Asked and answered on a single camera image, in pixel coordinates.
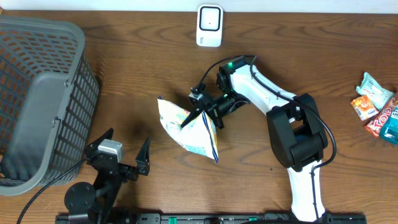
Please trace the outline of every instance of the white wall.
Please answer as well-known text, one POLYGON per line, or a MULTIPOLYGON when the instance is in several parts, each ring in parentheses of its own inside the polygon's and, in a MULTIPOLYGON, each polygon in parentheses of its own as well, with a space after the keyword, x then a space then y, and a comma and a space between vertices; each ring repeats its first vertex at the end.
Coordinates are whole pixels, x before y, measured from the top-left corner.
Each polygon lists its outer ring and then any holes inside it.
POLYGON ((20 10, 196 11, 204 3, 226 12, 398 13, 398 0, 0 0, 20 10))

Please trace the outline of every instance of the white snack bag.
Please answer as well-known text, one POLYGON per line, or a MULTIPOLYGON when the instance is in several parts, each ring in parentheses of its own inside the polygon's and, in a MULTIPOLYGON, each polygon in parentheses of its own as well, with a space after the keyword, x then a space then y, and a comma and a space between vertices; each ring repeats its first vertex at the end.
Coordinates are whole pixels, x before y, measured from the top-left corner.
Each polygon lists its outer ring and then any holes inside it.
POLYGON ((160 123, 167 134, 184 149, 214 159, 218 163, 216 127, 210 117, 203 111, 193 121, 181 128, 189 111, 179 106, 157 99, 160 123))
POLYGON ((378 110, 381 110, 393 96, 392 92, 381 87, 368 72, 363 74, 361 86, 357 86, 355 90, 361 96, 367 95, 378 110))

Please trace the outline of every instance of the red snack package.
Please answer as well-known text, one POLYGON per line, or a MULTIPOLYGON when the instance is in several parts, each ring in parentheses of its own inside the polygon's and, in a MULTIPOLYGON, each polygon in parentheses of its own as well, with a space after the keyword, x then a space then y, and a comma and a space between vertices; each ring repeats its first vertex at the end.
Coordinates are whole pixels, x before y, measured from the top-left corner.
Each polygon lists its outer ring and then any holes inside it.
POLYGON ((365 125, 365 129, 369 131, 374 137, 378 138, 383 125, 391 116, 392 111, 398 106, 398 93, 395 94, 380 110, 380 113, 372 118, 372 120, 365 125))

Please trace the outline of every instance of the silver component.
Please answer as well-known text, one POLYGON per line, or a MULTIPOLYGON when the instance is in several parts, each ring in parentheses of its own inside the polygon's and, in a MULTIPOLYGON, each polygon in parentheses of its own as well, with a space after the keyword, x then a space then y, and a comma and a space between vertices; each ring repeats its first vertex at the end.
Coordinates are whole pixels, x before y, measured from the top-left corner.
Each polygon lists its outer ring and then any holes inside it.
POLYGON ((117 141, 105 139, 99 144, 98 150, 115 154, 118 157, 118 162, 123 158, 123 144, 117 141))
POLYGON ((194 105, 194 102, 196 103, 197 101, 199 101, 201 98, 203 97, 203 95, 200 93, 199 95, 196 95, 196 94, 193 94, 193 93, 190 93, 189 95, 188 95, 188 99, 189 99, 189 101, 191 102, 191 104, 193 104, 194 105))

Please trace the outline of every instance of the teal snack package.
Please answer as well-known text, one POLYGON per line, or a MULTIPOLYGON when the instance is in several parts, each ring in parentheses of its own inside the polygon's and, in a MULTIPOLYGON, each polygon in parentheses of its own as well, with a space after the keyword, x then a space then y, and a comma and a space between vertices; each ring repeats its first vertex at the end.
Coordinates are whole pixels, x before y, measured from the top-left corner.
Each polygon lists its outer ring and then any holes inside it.
POLYGON ((361 96, 366 95, 372 101, 373 105, 381 110, 383 106, 391 99, 393 93, 384 89, 378 84, 368 72, 363 74, 361 86, 355 89, 361 96))
POLYGON ((398 107, 395 107, 390 118, 380 130, 380 137, 398 145, 398 107))

